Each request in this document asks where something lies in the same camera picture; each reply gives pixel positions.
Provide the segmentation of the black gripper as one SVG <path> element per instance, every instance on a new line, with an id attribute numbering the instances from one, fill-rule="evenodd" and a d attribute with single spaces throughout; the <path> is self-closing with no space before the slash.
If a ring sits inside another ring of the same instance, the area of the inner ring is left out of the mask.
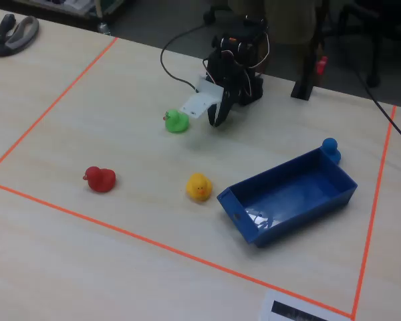
<path id="1" fill-rule="evenodd" d="M 219 104 L 211 105 L 208 119 L 211 126 L 220 126 L 229 115 L 233 104 L 242 104 L 247 93 L 248 79 L 243 66 L 240 66 L 228 50 L 214 51 L 205 59 L 207 81 L 224 88 Z"/>

